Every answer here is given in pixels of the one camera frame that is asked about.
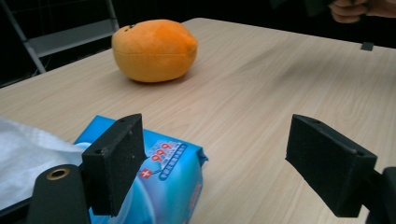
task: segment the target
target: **plush mango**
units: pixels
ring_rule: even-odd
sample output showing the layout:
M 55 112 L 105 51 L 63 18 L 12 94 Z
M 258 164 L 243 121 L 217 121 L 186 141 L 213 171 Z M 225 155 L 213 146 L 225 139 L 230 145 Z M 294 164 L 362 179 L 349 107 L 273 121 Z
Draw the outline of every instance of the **plush mango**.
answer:
M 121 72 L 140 82 L 161 82 L 184 76 L 195 61 L 198 41 L 181 23 L 142 21 L 121 27 L 111 39 Z

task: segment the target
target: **wooden table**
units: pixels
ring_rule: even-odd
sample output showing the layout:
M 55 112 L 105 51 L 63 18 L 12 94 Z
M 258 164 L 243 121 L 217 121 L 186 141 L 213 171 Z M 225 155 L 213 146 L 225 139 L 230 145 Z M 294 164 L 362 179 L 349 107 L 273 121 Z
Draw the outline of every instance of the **wooden table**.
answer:
M 364 223 L 335 217 L 285 161 L 292 114 L 319 119 L 396 166 L 396 49 L 243 24 L 184 22 L 199 41 L 186 76 L 141 84 L 104 51 L 0 89 L 0 116 L 74 142 L 95 115 L 204 147 L 192 224 Z

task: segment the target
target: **white cloth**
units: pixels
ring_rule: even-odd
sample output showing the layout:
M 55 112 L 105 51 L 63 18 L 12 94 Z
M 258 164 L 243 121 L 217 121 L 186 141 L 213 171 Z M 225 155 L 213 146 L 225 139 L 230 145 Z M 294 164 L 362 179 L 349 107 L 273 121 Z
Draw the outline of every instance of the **white cloth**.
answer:
M 83 149 L 54 134 L 0 117 L 0 210 L 32 196 L 49 168 L 81 164 Z

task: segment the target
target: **human hand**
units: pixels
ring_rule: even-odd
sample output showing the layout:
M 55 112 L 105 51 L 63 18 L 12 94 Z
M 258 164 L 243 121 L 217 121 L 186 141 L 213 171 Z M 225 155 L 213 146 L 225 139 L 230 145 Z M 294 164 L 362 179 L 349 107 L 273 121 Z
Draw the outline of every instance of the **human hand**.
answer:
M 335 0 L 329 8 L 341 23 L 359 21 L 362 15 L 396 18 L 396 0 Z

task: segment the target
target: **tissue pack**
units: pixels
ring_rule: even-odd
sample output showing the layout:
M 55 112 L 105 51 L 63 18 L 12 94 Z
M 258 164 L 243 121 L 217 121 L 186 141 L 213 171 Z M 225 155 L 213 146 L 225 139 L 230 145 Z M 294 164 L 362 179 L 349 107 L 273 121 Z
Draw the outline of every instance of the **tissue pack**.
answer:
M 75 144 L 87 148 L 114 122 L 96 116 Z M 202 166 L 207 161 L 203 148 L 146 129 L 143 135 L 148 158 L 141 165 L 119 214 L 96 216 L 90 209 L 93 224 L 190 221 L 203 187 Z

